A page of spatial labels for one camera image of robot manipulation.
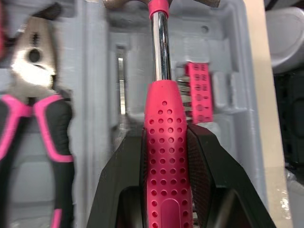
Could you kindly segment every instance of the pink and black handle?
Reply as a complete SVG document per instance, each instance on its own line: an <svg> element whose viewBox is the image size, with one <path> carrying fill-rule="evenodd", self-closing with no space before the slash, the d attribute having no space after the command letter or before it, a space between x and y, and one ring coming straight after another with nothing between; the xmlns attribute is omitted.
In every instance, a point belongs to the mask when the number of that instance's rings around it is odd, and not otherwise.
<svg viewBox="0 0 304 228"><path fill-rule="evenodd" d="M177 83L150 85L144 127L147 131L148 228L193 226L187 158L187 122Z"/></svg>
<svg viewBox="0 0 304 228"><path fill-rule="evenodd" d="M22 117L31 116L31 107L10 95L4 95L0 101L0 112L0 181L8 183L10 165L17 149L13 141L19 138L18 126ZM69 150L67 128L72 118L72 109L60 95L53 95L35 103L34 113L55 178L55 209L50 227L71 228L74 220L72 185L75 169ZM5 200L0 201L0 217L3 217L0 221L5 220L5 204Z"/></svg>

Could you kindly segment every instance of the hammer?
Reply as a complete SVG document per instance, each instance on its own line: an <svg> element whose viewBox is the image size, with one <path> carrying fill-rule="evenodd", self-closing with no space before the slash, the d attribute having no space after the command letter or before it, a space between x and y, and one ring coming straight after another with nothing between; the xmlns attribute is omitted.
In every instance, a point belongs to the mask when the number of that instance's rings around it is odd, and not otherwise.
<svg viewBox="0 0 304 228"><path fill-rule="evenodd" d="M104 0L108 9L129 0ZM143 147L146 148L145 210L147 228L192 228L188 173L187 122L176 82L171 80L168 17L172 0L139 0L152 21L154 80L146 100ZM218 7L220 0L196 0Z"/></svg>

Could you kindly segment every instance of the white object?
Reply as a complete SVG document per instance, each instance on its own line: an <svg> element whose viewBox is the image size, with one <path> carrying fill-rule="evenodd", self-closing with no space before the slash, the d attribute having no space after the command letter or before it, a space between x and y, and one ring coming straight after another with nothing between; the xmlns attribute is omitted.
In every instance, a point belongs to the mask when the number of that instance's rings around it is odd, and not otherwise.
<svg viewBox="0 0 304 228"><path fill-rule="evenodd" d="M283 73L304 64L304 11L300 8L266 13L273 72Z"/></svg>

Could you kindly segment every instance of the tool case compartment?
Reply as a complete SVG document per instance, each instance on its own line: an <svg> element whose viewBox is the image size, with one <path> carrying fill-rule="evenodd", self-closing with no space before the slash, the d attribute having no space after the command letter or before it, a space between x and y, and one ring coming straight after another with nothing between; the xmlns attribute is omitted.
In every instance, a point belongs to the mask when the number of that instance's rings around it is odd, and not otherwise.
<svg viewBox="0 0 304 228"><path fill-rule="evenodd" d="M27 16L52 0L5 0L12 37ZM59 0L55 21L61 88L71 97L74 118L70 148L76 158L75 227L86 227L103 167L113 154L113 129L120 119L117 49L125 50L126 112L143 126L148 84L153 81L152 32L148 9L130 2L106 10L100 0ZM187 61L207 62L212 78L214 122L204 123L246 170L267 205L246 8L222 0L211 9L193 0L174 0L169 39L172 77ZM0 90L11 81L9 55L0 63ZM53 210L51 167L35 121L22 137L10 179L9 223L14 228L49 227Z"/></svg>

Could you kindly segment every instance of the pliers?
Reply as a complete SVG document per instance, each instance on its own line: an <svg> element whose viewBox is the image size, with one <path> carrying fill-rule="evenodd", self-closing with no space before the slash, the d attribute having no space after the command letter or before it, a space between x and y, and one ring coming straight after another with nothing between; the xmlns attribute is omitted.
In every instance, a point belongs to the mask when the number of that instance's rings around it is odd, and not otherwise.
<svg viewBox="0 0 304 228"><path fill-rule="evenodd" d="M54 90L57 59L50 19L58 16L58 4L29 17L16 40L12 56L13 83L0 99L0 227L4 224L8 182L20 128L32 113L50 159L55 179L55 206L51 228L71 228L74 220L72 185L74 158L67 128L72 108Z"/></svg>

